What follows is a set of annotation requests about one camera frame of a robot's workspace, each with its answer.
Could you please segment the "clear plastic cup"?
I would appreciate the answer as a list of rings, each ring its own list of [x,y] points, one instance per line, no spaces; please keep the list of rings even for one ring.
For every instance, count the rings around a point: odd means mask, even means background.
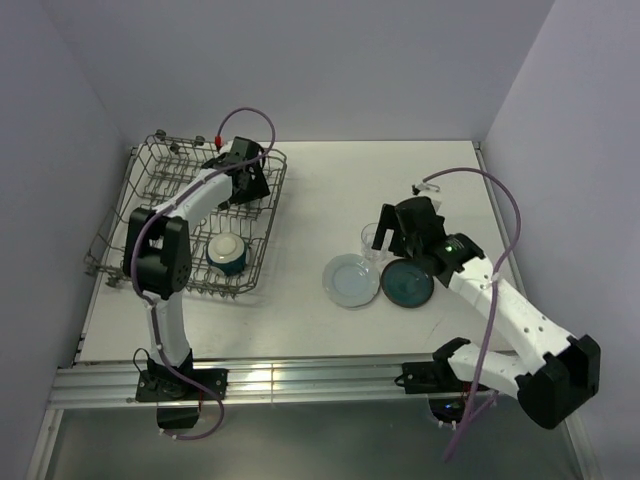
[[[367,224],[361,231],[361,254],[367,260],[382,265],[390,259],[389,245],[391,234],[386,233],[382,246],[379,250],[373,248],[378,224],[376,222]]]

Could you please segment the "teal and cream bowl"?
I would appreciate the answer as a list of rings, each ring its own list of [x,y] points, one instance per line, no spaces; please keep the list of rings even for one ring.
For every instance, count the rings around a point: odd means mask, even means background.
[[[246,241],[233,233],[213,236],[206,247],[207,262],[224,276],[241,274],[247,266],[248,255]]]

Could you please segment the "light blue scalloped plate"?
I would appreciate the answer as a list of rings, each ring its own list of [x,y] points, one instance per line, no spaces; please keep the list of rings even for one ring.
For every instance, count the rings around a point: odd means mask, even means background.
[[[359,308],[369,304],[378,294],[380,274],[375,265],[356,254],[332,258],[322,274],[327,297],[343,308]]]

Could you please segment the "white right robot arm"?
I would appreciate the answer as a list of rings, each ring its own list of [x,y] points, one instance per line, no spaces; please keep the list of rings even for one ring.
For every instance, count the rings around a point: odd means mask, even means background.
[[[431,360],[403,364],[398,380],[406,393],[443,393],[478,382],[516,399],[544,429],[555,428],[598,393],[600,345],[589,335],[576,337],[555,324],[499,278],[491,260],[468,236],[447,234],[430,198],[383,205],[374,249],[386,238],[400,263],[417,267],[458,294],[515,352],[483,352],[456,337]]]

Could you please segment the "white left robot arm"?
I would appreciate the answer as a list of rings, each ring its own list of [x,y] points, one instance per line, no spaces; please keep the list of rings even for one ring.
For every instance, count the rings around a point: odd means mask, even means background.
[[[151,360],[166,367],[158,385],[172,399],[187,397],[195,386],[194,373],[183,367],[192,361],[182,306],[192,272],[191,232],[218,208],[266,195],[262,167],[268,152],[236,137],[173,197],[153,208],[138,207],[129,216],[123,272],[145,306]]]

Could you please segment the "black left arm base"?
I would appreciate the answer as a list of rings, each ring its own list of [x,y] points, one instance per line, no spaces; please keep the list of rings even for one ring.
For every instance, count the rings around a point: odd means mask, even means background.
[[[183,375],[208,388],[222,400],[226,395],[228,371],[223,368],[187,370]],[[210,393],[201,391],[167,370],[151,362],[138,379],[135,400],[138,403],[158,404],[156,421],[160,428],[182,433],[193,428],[200,419],[201,402],[213,400]]]

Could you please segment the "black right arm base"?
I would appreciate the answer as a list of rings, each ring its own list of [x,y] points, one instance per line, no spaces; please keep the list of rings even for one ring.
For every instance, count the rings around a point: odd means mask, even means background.
[[[459,380],[440,361],[406,362],[394,384],[407,395],[426,395],[429,410],[439,428],[455,429],[461,422],[471,383]]]

